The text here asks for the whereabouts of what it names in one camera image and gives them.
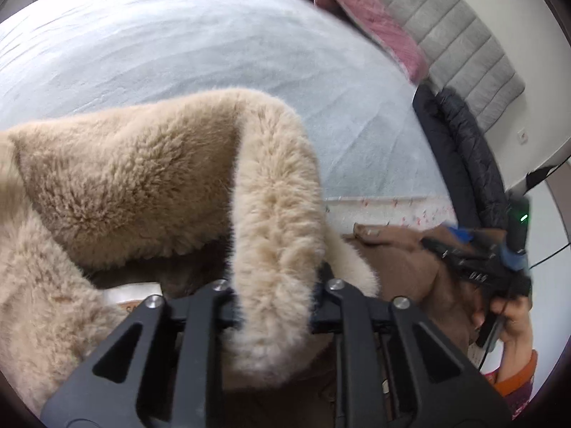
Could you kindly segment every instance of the fluffy beige fabric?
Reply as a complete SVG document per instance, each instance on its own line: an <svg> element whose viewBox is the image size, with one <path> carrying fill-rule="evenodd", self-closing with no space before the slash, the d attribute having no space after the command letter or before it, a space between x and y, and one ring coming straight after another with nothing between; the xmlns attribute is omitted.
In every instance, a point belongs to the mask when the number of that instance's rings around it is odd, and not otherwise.
<svg viewBox="0 0 571 428"><path fill-rule="evenodd" d="M280 384L327 343L308 333L316 271L378 293L329 229L318 164L295 112L225 90L0 135L0 366L36 413L122 319L81 276L233 235L243 326L226 339L231 386Z"/></svg>

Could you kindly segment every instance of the mattress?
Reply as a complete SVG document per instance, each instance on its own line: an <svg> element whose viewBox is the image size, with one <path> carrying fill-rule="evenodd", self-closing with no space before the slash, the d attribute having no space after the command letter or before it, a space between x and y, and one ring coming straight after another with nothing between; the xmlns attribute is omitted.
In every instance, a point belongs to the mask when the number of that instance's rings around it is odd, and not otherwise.
<svg viewBox="0 0 571 428"><path fill-rule="evenodd" d="M448 199L415 87L304 0L39 0L0 24L0 129L224 87L298 111L324 197Z"/></svg>

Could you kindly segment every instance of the light blue bedsheet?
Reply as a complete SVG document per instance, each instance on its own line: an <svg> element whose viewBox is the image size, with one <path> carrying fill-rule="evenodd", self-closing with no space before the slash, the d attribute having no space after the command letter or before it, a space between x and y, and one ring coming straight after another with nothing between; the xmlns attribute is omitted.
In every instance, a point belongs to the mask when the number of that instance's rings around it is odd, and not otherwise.
<svg viewBox="0 0 571 428"><path fill-rule="evenodd" d="M304 0L39 0L0 24L0 129L230 86L298 111L325 197L448 197L415 87Z"/></svg>

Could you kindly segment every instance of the electrical outlet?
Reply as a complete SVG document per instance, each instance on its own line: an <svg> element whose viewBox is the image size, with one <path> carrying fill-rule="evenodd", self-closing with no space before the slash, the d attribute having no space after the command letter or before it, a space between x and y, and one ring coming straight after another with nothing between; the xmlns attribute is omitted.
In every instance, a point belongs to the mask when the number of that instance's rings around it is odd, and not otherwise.
<svg viewBox="0 0 571 428"><path fill-rule="evenodd" d="M527 143L527 139L529 137L527 136L527 130L526 129L521 129L518 133L517 133L517 139L520 142L520 145L525 145Z"/></svg>

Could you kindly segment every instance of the gray headboard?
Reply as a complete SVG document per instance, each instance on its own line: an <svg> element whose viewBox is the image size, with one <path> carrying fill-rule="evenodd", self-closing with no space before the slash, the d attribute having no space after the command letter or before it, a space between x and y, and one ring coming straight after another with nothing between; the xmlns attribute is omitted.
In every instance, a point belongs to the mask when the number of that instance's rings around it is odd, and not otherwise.
<svg viewBox="0 0 571 428"><path fill-rule="evenodd" d="M489 129L525 84L499 42L463 0L383 0L423 49L438 90L453 87Z"/></svg>

